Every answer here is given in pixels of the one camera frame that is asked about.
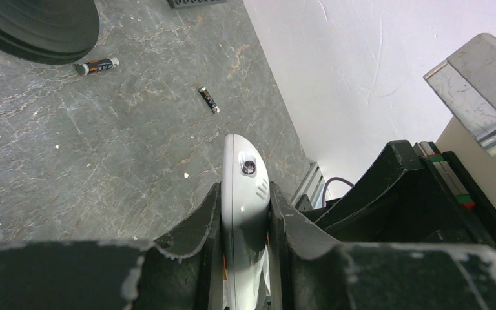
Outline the white remote control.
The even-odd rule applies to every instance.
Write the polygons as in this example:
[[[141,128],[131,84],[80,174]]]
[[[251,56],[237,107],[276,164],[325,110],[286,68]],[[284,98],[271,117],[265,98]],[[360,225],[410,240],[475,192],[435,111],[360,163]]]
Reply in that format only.
[[[225,138],[220,193],[229,307],[256,309],[262,297],[270,185],[262,156],[241,135]]]

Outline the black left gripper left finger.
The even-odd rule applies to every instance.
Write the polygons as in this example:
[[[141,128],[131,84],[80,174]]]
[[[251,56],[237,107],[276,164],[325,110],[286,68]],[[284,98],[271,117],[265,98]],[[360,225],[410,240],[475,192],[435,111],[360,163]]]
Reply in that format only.
[[[155,240],[0,246],[0,309],[221,309],[220,184]]]

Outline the black microphone stand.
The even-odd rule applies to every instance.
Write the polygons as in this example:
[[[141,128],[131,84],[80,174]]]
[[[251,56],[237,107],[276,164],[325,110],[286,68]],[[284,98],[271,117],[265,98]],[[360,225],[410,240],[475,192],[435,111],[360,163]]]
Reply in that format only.
[[[94,1],[0,1],[0,50],[48,65],[86,56],[99,36]]]

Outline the black battery near stand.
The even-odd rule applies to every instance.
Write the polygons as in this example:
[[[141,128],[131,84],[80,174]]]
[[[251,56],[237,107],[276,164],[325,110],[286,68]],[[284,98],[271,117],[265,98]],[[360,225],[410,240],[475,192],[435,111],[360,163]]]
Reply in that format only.
[[[87,76],[95,72],[116,68],[119,65],[119,60],[113,57],[89,61],[86,63],[76,63],[74,64],[74,68],[76,69],[76,72],[79,73],[81,76]]]

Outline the black battery right side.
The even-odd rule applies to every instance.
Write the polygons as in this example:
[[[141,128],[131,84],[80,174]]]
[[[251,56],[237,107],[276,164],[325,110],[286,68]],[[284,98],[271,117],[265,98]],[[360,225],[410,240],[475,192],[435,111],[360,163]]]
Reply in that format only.
[[[214,114],[220,112],[218,105],[216,104],[215,100],[213,100],[206,87],[199,88],[198,92]]]

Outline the grey lego baseplate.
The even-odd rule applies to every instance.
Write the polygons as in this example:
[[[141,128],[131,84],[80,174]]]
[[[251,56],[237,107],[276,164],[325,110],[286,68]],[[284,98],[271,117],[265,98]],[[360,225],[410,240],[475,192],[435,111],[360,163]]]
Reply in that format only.
[[[190,8],[195,6],[216,5],[226,3],[227,0],[167,0],[172,9]]]

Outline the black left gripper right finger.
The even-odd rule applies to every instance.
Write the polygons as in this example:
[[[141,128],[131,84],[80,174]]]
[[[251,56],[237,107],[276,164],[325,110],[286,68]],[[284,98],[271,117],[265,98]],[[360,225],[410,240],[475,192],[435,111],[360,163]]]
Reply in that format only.
[[[496,309],[485,245],[340,242],[270,186],[273,309]]]

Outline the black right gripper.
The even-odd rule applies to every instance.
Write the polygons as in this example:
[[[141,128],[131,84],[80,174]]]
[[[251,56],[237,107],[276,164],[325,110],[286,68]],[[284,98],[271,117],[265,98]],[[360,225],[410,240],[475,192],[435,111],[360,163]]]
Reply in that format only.
[[[452,151],[391,141],[341,198],[304,215],[342,242],[496,244],[496,208]]]

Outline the orange battery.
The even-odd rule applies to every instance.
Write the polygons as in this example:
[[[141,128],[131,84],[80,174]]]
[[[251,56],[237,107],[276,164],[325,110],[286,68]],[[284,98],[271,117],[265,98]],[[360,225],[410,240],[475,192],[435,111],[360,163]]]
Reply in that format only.
[[[225,254],[223,255],[223,281],[227,280],[227,261]]]

